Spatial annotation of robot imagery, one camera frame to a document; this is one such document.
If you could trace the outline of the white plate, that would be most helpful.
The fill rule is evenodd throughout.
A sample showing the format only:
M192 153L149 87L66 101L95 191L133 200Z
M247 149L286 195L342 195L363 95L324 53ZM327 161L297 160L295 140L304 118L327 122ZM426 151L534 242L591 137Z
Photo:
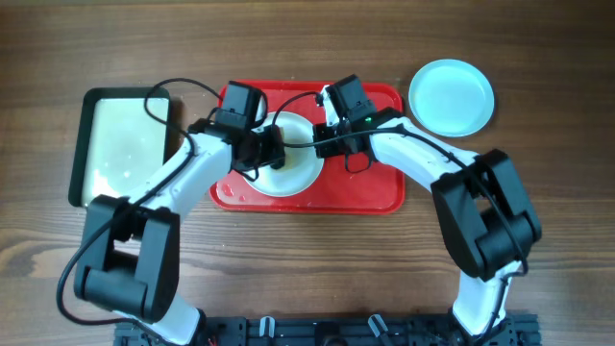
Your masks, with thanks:
M282 111L276 121L283 133L283 142L302 144L313 142L312 123L299 114ZM264 166L258 169L254 182L246 180L256 191L271 197L288 197L309 188L318 178L324 160L316 156L313 147L284 147L285 163L282 168Z

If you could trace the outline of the light blue plate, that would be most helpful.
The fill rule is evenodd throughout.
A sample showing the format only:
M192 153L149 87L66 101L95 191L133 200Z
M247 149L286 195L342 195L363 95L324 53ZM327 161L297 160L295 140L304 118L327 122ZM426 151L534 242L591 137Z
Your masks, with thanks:
M427 130L440 136L470 136L491 120L494 90L485 75L468 62L429 62L412 78L410 110Z

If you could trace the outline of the green yellow sponge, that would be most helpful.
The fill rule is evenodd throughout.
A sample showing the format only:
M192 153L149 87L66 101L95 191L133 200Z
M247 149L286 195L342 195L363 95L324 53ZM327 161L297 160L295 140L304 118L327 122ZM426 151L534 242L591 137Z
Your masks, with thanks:
M282 169L283 167L284 167L283 161L278 161L278 162L274 162L271 164L271 168L274 170L279 170L279 169Z

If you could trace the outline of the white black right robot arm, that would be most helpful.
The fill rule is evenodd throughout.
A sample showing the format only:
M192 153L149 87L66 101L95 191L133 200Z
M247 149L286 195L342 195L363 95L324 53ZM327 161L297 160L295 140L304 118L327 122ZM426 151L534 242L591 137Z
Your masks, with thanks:
M505 318L505 298L529 272L542 227L510 157L479 155L430 136L392 108L335 124L317 124L318 156L366 154L405 173L432 197L445 247L460 270L453 316L476 341Z

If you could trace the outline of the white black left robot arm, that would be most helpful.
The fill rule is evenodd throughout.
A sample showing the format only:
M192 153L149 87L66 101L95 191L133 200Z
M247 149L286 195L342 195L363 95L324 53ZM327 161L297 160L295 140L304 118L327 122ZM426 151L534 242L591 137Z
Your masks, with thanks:
M283 132L210 124L184 132L184 145L132 196L95 197L78 251L62 272L57 304L74 280L75 296L114 313L164 345L206 345L207 317L178 293L180 228L206 190L233 170L283 163Z

